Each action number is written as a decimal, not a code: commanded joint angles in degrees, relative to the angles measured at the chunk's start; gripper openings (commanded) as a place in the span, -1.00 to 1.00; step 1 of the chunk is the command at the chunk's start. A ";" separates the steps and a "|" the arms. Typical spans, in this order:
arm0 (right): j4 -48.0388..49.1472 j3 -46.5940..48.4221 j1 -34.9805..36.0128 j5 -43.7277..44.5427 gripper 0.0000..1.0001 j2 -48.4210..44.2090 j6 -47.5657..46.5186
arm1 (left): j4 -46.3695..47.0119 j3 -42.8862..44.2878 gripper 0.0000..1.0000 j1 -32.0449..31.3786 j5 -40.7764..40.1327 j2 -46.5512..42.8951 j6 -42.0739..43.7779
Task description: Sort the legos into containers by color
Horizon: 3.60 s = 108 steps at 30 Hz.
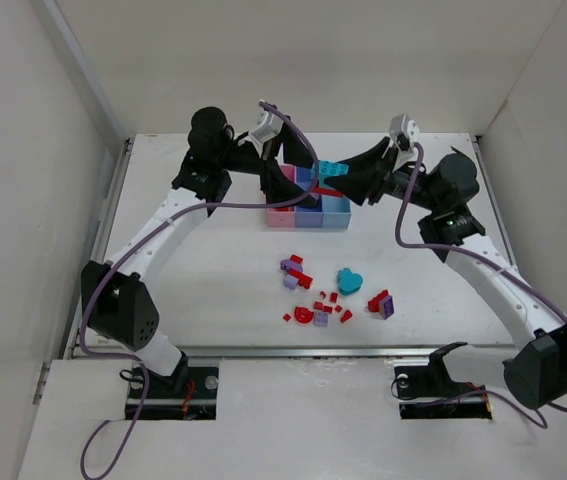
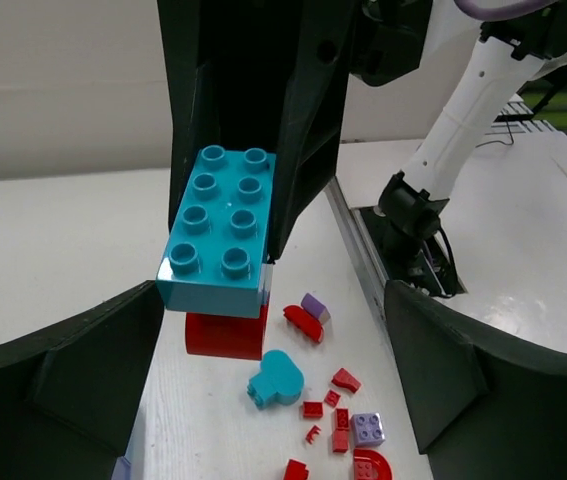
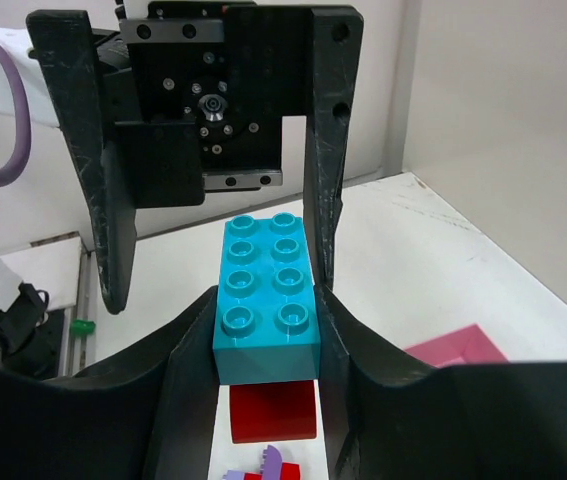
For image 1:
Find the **red curved lego slab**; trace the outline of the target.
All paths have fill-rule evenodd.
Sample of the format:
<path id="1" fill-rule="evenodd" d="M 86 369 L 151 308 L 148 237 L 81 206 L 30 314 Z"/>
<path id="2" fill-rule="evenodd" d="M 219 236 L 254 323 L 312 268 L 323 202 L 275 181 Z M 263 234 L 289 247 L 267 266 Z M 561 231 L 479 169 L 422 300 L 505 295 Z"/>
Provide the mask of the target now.
<path id="1" fill-rule="evenodd" d="M 332 188 L 324 188 L 324 187 L 320 187 L 320 186 L 315 186 L 312 189 L 312 193 L 317 194 L 317 195 L 335 197 L 335 198 L 343 198 L 344 197 L 344 194 L 339 192 L 338 190 L 335 190 L 335 189 L 332 189 Z"/>

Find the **teal heart lego piece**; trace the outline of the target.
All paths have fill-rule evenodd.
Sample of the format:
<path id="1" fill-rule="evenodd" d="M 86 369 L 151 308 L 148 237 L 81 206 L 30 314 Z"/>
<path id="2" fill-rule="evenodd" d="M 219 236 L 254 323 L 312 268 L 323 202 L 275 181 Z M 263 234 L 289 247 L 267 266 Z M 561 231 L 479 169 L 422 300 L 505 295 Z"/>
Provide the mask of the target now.
<path id="1" fill-rule="evenodd" d="M 349 296 L 361 289 L 363 277 L 350 268 L 343 268 L 337 273 L 338 291 L 343 296 Z"/>

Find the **purple square lego brick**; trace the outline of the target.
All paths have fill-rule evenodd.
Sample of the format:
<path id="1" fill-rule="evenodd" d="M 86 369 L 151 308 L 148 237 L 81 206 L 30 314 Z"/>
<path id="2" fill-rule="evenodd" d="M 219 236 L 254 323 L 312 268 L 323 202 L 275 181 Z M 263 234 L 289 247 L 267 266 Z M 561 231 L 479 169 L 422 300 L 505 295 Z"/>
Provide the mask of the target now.
<path id="1" fill-rule="evenodd" d="M 378 301 L 378 314 L 383 320 L 389 319 L 395 313 L 394 299 L 386 295 Z"/>

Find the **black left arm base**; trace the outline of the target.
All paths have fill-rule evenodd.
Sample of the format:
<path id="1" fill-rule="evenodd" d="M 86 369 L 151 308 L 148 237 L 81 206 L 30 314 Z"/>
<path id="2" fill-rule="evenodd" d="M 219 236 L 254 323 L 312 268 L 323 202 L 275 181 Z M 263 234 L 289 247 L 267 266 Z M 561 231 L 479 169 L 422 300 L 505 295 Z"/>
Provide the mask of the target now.
<path id="1" fill-rule="evenodd" d="M 215 420 L 219 368 L 217 365 L 190 366 L 178 391 L 150 375 L 149 389 L 140 420 Z"/>

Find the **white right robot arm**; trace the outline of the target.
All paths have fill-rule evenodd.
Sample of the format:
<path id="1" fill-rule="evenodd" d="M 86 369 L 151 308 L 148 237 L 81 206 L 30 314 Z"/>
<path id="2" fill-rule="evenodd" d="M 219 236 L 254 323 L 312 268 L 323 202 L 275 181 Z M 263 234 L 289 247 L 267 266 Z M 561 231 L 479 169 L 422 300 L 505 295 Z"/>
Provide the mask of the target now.
<path id="1" fill-rule="evenodd" d="M 416 159 L 399 164 L 400 146 L 384 140 L 347 160 L 346 174 L 325 183 L 357 205 L 388 195 L 400 200 L 401 214 L 408 205 L 427 210 L 418 223 L 419 248 L 432 251 L 478 293 L 518 350 L 503 363 L 508 390 L 528 409 L 555 407 L 567 394 L 567 315 L 522 278 L 471 213 L 468 203 L 479 191 L 475 163 L 453 150 L 426 171 L 423 147 L 414 149 Z"/>

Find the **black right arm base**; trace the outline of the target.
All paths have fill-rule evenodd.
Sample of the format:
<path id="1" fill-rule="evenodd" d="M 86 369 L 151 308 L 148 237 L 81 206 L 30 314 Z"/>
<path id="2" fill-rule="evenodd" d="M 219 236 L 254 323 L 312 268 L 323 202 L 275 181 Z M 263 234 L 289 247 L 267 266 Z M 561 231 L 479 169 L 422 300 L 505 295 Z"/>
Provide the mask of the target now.
<path id="1" fill-rule="evenodd" d="M 453 380 L 445 365 L 446 355 L 465 346 L 454 342 L 426 358 L 396 361 L 391 392 L 402 420 L 492 419 L 484 386 Z"/>

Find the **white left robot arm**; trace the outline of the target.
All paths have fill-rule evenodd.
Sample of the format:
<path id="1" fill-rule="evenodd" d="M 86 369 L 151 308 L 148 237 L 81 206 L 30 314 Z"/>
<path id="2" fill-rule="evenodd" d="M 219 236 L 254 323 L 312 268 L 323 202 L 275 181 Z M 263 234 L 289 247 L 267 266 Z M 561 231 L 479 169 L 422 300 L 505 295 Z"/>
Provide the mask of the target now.
<path id="1" fill-rule="evenodd" d="M 126 246 L 102 263 L 89 261 L 81 272 L 82 320 L 79 346 L 88 330 L 113 340 L 122 356 L 169 382 L 187 365 L 185 354 L 159 329 L 159 312 L 148 285 L 187 236 L 225 201 L 231 173 L 255 175 L 265 190 L 263 208 L 310 206 L 309 191 L 289 181 L 277 162 L 283 146 L 297 146 L 312 164 L 317 155 L 291 118 L 262 101 L 256 124 L 235 135 L 217 107 L 198 110 L 191 119 L 187 150 L 158 209 Z"/>

